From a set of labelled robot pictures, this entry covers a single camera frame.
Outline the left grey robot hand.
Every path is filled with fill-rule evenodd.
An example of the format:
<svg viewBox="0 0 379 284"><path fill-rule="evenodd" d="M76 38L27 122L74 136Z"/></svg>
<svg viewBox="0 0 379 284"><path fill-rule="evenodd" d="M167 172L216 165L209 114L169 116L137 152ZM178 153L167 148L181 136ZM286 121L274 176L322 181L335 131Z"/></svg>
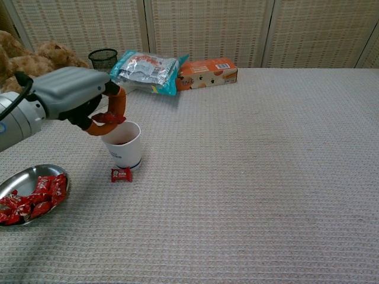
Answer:
<svg viewBox="0 0 379 284"><path fill-rule="evenodd" d="M123 116L126 91L109 74L84 67L64 67L33 79L31 98L43 106L48 120L69 120L93 136L103 136L118 126L116 122L98 125L89 116L102 97L108 97L108 112Z"/></svg>

